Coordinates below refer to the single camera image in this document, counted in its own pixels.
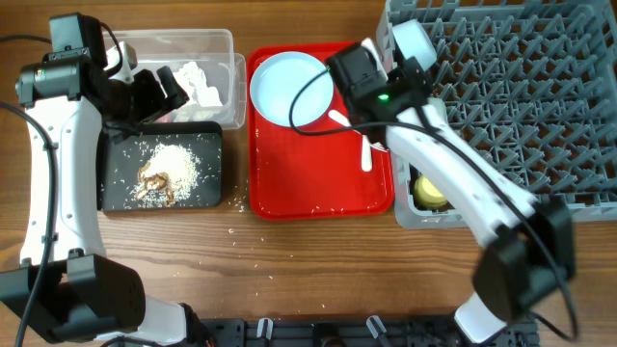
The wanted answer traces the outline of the white paper napkin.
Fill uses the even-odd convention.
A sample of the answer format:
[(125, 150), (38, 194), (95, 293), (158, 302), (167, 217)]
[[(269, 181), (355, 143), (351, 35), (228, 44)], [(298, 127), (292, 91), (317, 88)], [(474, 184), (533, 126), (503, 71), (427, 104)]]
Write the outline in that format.
[(189, 100), (174, 113), (175, 122), (210, 120), (222, 107), (218, 89), (207, 84), (206, 75), (196, 62), (189, 62), (174, 72), (174, 78)]

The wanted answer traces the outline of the food scraps with rice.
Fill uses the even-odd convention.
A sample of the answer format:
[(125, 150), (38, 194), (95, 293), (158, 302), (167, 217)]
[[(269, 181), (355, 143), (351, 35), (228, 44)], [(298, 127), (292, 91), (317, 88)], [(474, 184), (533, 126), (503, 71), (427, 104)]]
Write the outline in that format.
[(131, 194), (144, 208), (173, 207), (198, 186), (201, 159), (188, 147), (157, 145), (137, 171)]

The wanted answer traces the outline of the light blue plate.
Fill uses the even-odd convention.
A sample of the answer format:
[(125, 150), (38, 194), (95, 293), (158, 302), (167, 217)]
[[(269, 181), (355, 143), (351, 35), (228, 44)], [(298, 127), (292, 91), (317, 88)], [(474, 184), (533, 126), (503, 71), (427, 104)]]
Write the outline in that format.
[(334, 98), (334, 82), (325, 65), (302, 52), (286, 51), (267, 58), (255, 70), (250, 96), (255, 109), (269, 122), (289, 127), (289, 110), (298, 92), (321, 74), (298, 97), (293, 108), (297, 127), (318, 120)]

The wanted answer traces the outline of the white plastic fork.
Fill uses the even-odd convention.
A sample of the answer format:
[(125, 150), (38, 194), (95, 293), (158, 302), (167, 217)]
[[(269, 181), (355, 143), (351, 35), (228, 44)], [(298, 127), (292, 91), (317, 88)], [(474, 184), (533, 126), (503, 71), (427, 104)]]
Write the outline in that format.
[[(343, 127), (350, 127), (351, 123), (348, 120), (347, 117), (343, 116), (339, 111), (337, 110), (330, 110), (328, 112), (328, 116), (331, 120), (334, 120), (335, 122), (339, 123), (340, 125), (342, 125)], [(366, 135), (362, 135), (362, 139), (373, 149), (376, 150), (380, 150), (383, 152), (387, 152), (388, 150), (380, 143), (372, 143), (368, 137)]]

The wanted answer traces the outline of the white plastic spoon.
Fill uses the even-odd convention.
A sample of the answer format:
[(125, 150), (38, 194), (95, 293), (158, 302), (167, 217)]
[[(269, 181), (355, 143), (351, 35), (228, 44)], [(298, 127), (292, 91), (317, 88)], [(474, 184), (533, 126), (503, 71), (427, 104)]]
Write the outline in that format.
[(372, 148), (368, 138), (362, 136), (362, 149), (361, 149), (361, 168), (365, 173), (372, 171)]

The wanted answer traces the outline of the light blue small bowl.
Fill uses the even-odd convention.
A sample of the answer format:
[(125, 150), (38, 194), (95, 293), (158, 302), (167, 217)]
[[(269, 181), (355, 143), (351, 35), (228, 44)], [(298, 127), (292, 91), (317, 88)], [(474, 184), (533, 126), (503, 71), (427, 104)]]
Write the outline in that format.
[(428, 70), (437, 61), (435, 46), (416, 19), (395, 25), (393, 36), (403, 57), (416, 58), (423, 70)]

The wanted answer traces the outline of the yellow plastic cup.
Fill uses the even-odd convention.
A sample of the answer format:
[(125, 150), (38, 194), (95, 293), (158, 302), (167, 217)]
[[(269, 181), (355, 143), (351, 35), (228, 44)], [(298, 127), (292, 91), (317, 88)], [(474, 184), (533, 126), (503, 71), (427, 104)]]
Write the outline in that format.
[(426, 208), (439, 209), (447, 205), (447, 198), (424, 174), (416, 180), (414, 197), (420, 205)]

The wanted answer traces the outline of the green bowl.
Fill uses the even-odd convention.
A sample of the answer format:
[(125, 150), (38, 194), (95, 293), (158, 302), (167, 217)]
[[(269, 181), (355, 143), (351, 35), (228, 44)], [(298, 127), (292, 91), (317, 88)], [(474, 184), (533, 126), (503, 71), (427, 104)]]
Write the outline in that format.
[(437, 114), (441, 117), (441, 119), (445, 122), (448, 123), (447, 120), (447, 109), (446, 106), (443, 102), (442, 99), (440, 98), (435, 98), (435, 97), (429, 97), (428, 98), (428, 103), (430, 105), (433, 105), (437, 111)]

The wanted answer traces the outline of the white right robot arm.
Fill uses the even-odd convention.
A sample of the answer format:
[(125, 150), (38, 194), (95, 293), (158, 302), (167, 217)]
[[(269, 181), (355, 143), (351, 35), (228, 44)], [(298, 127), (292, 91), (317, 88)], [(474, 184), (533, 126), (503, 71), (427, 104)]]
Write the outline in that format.
[(485, 344), (530, 317), (536, 304), (559, 291), (571, 333), (579, 335), (568, 284), (576, 274), (570, 209), (558, 198), (538, 200), (500, 174), (443, 120), (428, 101), (432, 84), (414, 57), (385, 72), (367, 44), (353, 43), (326, 60), (350, 116), (349, 130), (383, 143), (443, 193), (463, 217), (483, 254), (472, 276), (471, 297), (454, 312), (467, 341)]

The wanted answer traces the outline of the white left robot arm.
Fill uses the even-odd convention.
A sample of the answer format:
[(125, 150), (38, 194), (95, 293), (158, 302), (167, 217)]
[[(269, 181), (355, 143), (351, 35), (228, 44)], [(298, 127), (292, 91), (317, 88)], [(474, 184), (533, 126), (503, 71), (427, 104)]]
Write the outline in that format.
[(212, 346), (214, 335), (185, 304), (149, 297), (139, 274), (108, 258), (97, 219), (101, 134), (136, 132), (187, 102), (169, 68), (138, 70), (109, 26), (81, 13), (49, 20), (51, 51), (24, 67), (13, 112), (31, 141), (29, 226), (20, 264), (1, 276), (1, 300), (20, 320), (22, 344)]

